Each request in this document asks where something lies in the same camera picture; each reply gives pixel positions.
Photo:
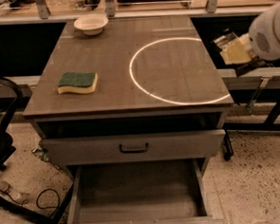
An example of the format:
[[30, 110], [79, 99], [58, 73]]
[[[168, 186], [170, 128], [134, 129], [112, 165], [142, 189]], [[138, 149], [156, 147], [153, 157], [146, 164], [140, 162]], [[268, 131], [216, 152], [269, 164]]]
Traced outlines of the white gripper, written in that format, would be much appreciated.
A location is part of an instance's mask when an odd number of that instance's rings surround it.
[[256, 17], [248, 33], [224, 48], [220, 55], [226, 65], [240, 65], [256, 58], [280, 59], [280, 3]]

